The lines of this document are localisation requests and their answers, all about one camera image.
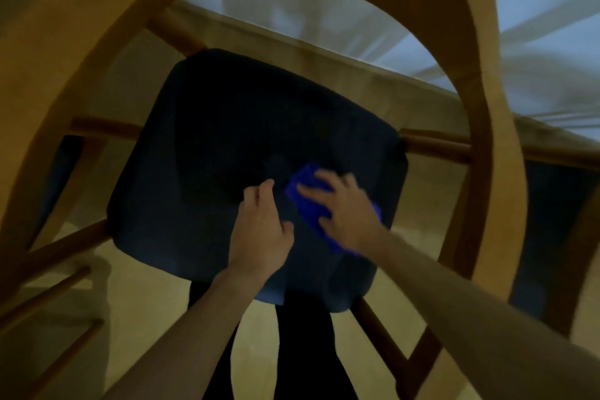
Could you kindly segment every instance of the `light wooden frame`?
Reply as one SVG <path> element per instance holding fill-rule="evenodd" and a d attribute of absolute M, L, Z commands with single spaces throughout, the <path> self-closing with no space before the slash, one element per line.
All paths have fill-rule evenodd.
<path fill-rule="evenodd" d="M 44 253 L 45 247 L 28 253 L 42 172 L 48 170 L 73 118 L 85 108 L 89 86 L 131 38 L 173 1 L 37 0 L 5 30 L 0 39 L 0 266 L 17 266 L 11 272 L 23 272 L 21 266 L 31 267 L 29 257 Z M 461 97 L 473 139 L 464 199 L 470 220 L 469 225 L 456 228 L 455 243 L 478 253 L 473 281 L 505 300 L 524 236 L 526 184 L 500 82 L 494 0 L 367 1 L 416 35 Z M 160 32 L 163 25 L 154 25 L 154 30 Z M 159 35 L 180 51 L 203 45 L 182 49 L 188 46 L 181 44 L 179 31 Z M 109 237 L 101 227 L 85 236 L 87 248 Z M 63 255 L 78 251 L 69 244 L 58 248 Z M 4 295 L 22 280 L 11 272 L 0 284 Z M 458 366 L 442 351 L 421 392 L 452 399 L 464 383 Z"/>

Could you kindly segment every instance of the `chair frame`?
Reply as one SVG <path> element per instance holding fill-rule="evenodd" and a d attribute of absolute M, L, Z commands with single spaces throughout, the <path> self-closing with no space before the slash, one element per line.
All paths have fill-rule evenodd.
<path fill-rule="evenodd" d="M 48 245 L 39 242 L 40 247 L 30 251 L 34 245 L 29 236 L 34 228 L 31 209 L 35 208 L 31 203 L 40 199 L 44 171 L 48 171 L 61 138 L 72 132 L 104 140 L 133 139 L 141 130 L 131 124 L 82 118 L 87 89 L 144 26 L 184 55 L 206 48 L 173 12 L 164 12 L 174 0 L 94 0 L 83 6 L 78 1 L 37 0 L 0 38 L 0 146 L 4 162 L 0 169 L 0 299 L 12 296 L 26 280 L 110 238 L 103 221 Z M 407 145 L 409 153 L 469 162 L 468 180 L 462 187 L 440 262 L 506 300 L 520 259 L 527 204 L 523 155 L 500 80 L 495 2 L 366 1 L 414 33 L 457 89 L 469 119 L 472 145 L 455 139 L 442 144 L 431 137 L 408 138 Z M 444 19 L 444 24 L 439 25 L 439 19 Z M 31 67 L 31 63 L 44 66 Z M 465 214 L 471 216 L 468 225 Z M 44 238 L 55 231 L 63 217 L 64 212 L 56 216 Z M 403 399 L 418 392 L 454 399 L 461 392 L 466 379 L 431 330 L 406 359 L 382 334 L 382 326 L 366 303 L 359 301 L 352 311 L 392 369 Z M 74 350 L 67 350 L 58 362 L 74 357 L 98 326 L 95 323 L 90 334 L 82 336 L 71 347 Z M 424 361 L 418 358 L 421 354 L 426 356 Z M 52 367 L 49 370 L 51 374 L 58 372 Z M 42 377 L 42 385 L 48 385 L 44 380 L 53 376 Z"/>

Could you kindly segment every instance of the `microfiber cloth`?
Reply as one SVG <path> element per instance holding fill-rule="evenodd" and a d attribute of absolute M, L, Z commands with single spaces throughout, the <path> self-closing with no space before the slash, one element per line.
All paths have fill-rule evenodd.
<path fill-rule="evenodd" d="M 329 186 L 329 184 L 327 184 L 324 180 L 314 176 L 314 173 L 318 169 L 321 169 L 318 163 L 310 162 L 296 172 L 286 186 L 286 196 L 296 205 L 298 214 L 300 214 L 304 221 L 308 223 L 308 226 L 310 226 L 320 238 L 323 238 L 327 241 L 332 252 L 341 251 L 356 254 L 341 247 L 341 245 L 334 241 L 334 239 L 325 234 L 325 231 L 321 225 L 319 225 L 319 218 L 331 218 L 331 212 L 325 206 L 305 198 L 298 192 L 297 186 L 299 183 L 311 188 L 333 191 L 331 186 Z M 371 204 L 377 213 L 379 221 L 381 221 L 381 209 L 379 209 L 379 206 L 374 202 Z"/>

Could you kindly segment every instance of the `hand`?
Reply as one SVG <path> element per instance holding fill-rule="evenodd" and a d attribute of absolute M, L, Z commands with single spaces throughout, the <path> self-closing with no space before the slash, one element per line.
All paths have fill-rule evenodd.
<path fill-rule="evenodd" d="M 326 181 L 333 192 L 302 184 L 298 184 L 297 190 L 305 198 L 326 206 L 331 212 L 331 219 L 319 219 L 321 227 L 343 248 L 371 258 L 374 237 L 383 225 L 367 193 L 358 188 L 354 174 L 340 177 L 333 171 L 319 169 L 314 175 Z"/>
<path fill-rule="evenodd" d="M 244 190 L 229 244 L 229 267 L 251 273 L 264 284 L 286 262 L 294 244 L 294 225 L 279 221 L 275 181 Z"/>

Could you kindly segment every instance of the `dark blue seat cushion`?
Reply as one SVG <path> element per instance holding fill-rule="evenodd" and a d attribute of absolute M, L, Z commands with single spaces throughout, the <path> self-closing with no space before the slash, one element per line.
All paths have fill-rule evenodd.
<path fill-rule="evenodd" d="M 290 176 L 309 161 L 353 172 L 391 226 L 408 168 L 393 127 L 293 73 L 202 51 L 172 70 L 121 174 L 108 208 L 115 244 L 173 275 L 212 281 L 227 266 L 244 188 L 274 178 L 295 244 L 258 298 L 281 304 L 285 290 L 300 291 L 346 310 L 376 268 L 332 253 L 285 197 Z"/>
<path fill-rule="evenodd" d="M 48 217 L 56 205 L 56 201 L 58 201 L 58 198 L 61 196 L 75 165 L 79 161 L 82 150 L 83 138 L 79 136 L 67 135 L 62 139 L 58 146 L 58 150 L 56 151 L 52 166 L 50 167 L 50 171 L 46 178 L 46 186 L 44 188 L 41 209 L 38 213 L 34 238 L 40 234 L 46 220 L 48 220 Z"/>
<path fill-rule="evenodd" d="M 599 175 L 587 169 L 533 161 L 525 166 L 529 210 L 510 303 L 541 319 L 563 263 L 563 244 Z"/>

